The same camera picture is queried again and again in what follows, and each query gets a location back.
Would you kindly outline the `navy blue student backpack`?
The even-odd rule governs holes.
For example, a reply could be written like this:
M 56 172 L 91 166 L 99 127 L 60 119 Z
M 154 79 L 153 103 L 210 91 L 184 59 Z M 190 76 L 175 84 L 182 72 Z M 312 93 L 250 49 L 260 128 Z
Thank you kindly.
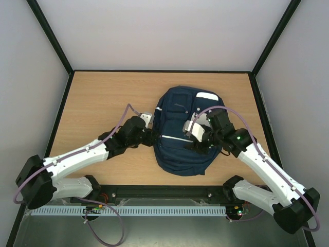
M 186 121 L 193 121 L 206 108 L 224 105 L 216 93 L 188 86 L 176 86 L 160 98 L 155 108 L 153 130 L 159 133 L 154 144 L 158 165 L 179 176 L 204 175 L 205 170 L 222 151 L 221 146 L 199 154 L 186 147 L 193 140 L 183 131 Z

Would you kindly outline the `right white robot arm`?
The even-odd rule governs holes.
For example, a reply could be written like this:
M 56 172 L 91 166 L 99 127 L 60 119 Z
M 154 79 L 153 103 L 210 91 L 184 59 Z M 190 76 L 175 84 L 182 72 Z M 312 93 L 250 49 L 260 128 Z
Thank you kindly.
M 268 189 L 252 185 L 244 178 L 234 176 L 225 186 L 225 198 L 231 202 L 245 200 L 273 216 L 284 231 L 294 234 L 299 229 L 316 232 L 320 228 L 316 213 L 320 195 L 305 188 L 289 176 L 262 148 L 248 125 L 235 129 L 230 122 L 230 108 L 214 106 L 200 112 L 193 120 L 184 123 L 183 131 L 193 138 L 189 149 L 206 153 L 221 146 L 225 151 L 250 167 Z M 314 218 L 316 227 L 306 227 Z

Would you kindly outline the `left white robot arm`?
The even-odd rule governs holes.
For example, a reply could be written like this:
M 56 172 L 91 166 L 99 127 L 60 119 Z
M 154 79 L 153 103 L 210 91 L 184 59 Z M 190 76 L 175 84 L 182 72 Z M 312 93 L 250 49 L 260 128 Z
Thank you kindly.
M 67 176 L 93 163 L 122 155 L 128 148 L 154 145 L 158 135 L 149 128 L 153 119 L 154 115 L 142 113 L 71 152 L 47 158 L 31 156 L 16 178 L 19 193 L 23 197 L 22 203 L 28 209 L 37 209 L 60 198 L 95 200 L 100 185 L 92 175 L 78 179 L 69 179 Z

